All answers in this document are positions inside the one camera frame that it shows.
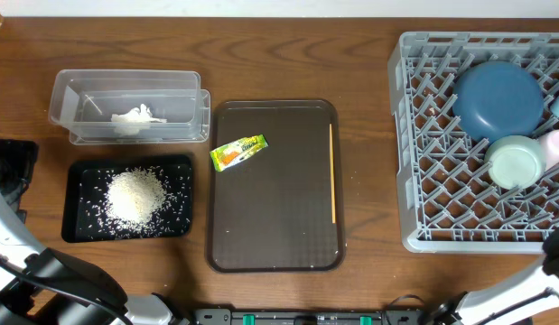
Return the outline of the wooden chopstick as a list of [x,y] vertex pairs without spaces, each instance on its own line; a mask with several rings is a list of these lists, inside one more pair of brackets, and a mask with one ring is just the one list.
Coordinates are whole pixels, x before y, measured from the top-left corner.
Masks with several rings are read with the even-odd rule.
[[329,141],[330,141],[330,182],[331,182],[331,222],[337,223],[337,204],[335,191],[335,168],[334,168],[334,139],[333,127],[329,124]]

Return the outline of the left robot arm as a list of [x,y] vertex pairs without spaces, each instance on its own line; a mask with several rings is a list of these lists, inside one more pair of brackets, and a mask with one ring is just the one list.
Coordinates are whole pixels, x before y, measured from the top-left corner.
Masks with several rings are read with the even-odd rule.
[[96,265],[48,248],[20,208],[37,161],[32,141],[0,139],[0,324],[190,324],[159,294],[128,296]]

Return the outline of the white tissue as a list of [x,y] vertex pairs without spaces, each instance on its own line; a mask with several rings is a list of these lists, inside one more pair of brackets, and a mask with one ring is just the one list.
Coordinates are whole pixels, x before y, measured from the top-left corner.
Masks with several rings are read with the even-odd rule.
[[111,122],[116,123],[114,131],[121,136],[138,135],[141,130],[149,129],[151,123],[166,123],[165,118],[154,117],[150,107],[141,104],[125,114],[113,114]]

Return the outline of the mint green bowl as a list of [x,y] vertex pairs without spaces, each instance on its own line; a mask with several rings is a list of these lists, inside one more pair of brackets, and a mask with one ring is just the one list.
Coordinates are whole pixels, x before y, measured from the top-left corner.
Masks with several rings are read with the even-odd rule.
[[509,135],[494,142],[484,156],[489,177],[500,188],[525,189],[545,173],[545,154],[537,140]]

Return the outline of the pink cup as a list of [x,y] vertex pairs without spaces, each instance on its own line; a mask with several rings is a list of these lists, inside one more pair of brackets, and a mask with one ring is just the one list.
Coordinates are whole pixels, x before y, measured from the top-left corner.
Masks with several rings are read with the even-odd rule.
[[545,154],[545,169],[549,170],[559,163],[559,130],[542,135],[537,141]]

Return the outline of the dark blue plate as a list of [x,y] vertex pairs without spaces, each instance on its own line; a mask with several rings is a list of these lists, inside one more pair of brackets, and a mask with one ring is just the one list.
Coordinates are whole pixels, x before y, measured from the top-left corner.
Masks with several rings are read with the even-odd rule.
[[518,65],[488,61],[461,75],[453,88],[452,112],[475,141],[493,143],[509,135],[529,136],[544,113],[536,79]]

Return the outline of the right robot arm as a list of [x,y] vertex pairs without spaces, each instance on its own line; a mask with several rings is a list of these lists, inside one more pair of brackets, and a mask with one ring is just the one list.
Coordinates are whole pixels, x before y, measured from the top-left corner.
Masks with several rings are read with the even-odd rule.
[[422,317],[429,324],[517,324],[559,307],[559,228],[544,254],[526,269],[487,289],[463,292]]

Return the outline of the pile of white rice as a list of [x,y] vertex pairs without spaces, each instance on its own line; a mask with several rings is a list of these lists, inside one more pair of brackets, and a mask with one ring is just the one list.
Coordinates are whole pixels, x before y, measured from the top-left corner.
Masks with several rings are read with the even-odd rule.
[[87,171],[79,183],[78,241],[177,237],[190,230],[186,164]]

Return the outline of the green snack wrapper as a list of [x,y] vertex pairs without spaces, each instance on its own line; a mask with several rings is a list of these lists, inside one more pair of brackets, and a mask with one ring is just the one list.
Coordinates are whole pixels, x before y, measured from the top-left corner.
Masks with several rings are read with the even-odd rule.
[[223,172],[229,167],[242,163],[267,146],[268,143],[263,135],[243,137],[212,150],[210,158],[215,171]]

